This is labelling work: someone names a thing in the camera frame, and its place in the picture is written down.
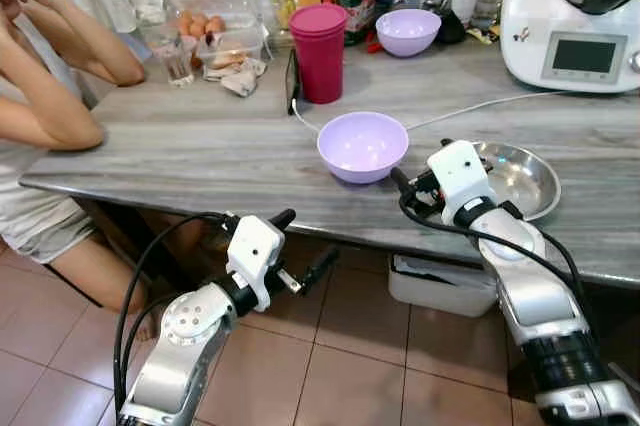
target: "metal plate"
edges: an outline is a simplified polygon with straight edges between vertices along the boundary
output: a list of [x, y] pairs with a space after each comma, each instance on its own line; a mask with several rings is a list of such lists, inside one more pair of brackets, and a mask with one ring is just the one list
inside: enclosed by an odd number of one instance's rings
[[526, 149], [503, 143], [474, 143], [493, 166], [489, 184], [502, 201], [510, 200], [531, 221], [553, 210], [560, 201], [560, 180], [548, 163]]

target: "child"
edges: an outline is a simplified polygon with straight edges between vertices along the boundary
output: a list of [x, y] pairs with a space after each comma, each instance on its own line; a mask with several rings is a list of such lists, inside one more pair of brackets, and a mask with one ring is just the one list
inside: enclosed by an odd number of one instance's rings
[[[0, 0], [0, 234], [17, 253], [50, 264], [118, 311], [131, 271], [105, 246], [91, 219], [68, 197], [18, 185], [46, 150], [102, 142], [70, 67], [118, 86], [144, 80], [127, 46], [71, 2]], [[139, 285], [129, 312], [145, 302]]]

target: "red lid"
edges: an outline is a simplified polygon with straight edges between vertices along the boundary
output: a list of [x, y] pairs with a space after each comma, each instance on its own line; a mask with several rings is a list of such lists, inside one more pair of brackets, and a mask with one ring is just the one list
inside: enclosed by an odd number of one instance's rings
[[314, 4], [299, 9], [289, 20], [289, 29], [302, 36], [322, 36], [344, 28], [347, 12], [335, 4]]

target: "purple bowl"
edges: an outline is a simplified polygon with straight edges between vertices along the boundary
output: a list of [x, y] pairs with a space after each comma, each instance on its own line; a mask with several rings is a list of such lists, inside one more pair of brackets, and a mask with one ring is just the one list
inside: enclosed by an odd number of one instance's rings
[[343, 114], [318, 135], [318, 152], [327, 168], [348, 183], [369, 184], [387, 177], [408, 147], [405, 127], [380, 113]]
[[378, 40], [394, 56], [416, 55], [427, 49], [440, 29], [440, 16], [423, 9], [399, 9], [376, 21]]

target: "silver robot arm segment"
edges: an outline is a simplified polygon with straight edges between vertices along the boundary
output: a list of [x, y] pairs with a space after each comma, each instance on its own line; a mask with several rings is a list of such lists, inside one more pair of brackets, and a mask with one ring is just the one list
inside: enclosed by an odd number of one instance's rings
[[[545, 259], [540, 231], [497, 206], [485, 167], [471, 143], [449, 143], [428, 164], [439, 199], [444, 199], [445, 225], [497, 236]], [[640, 426], [640, 413], [626, 386], [611, 379], [601, 363], [571, 289], [508, 246], [487, 239], [473, 242], [497, 279], [500, 308], [532, 366], [536, 403], [545, 422]]]
[[[284, 229], [293, 220], [292, 210]], [[189, 426], [207, 384], [208, 367], [238, 317], [264, 311], [284, 288], [305, 294], [337, 258], [329, 249], [300, 280], [279, 260], [284, 234], [255, 216], [230, 216], [233, 237], [227, 275], [175, 299], [162, 317], [160, 336], [119, 411], [119, 426]]]

